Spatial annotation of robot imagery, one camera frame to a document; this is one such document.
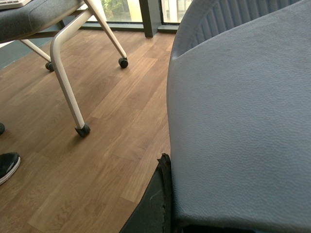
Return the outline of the left gripper black camera finger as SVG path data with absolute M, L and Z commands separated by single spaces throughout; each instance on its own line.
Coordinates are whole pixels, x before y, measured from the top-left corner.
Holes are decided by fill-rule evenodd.
M 172 213 L 171 160 L 163 153 L 150 182 L 121 233 L 170 233 Z

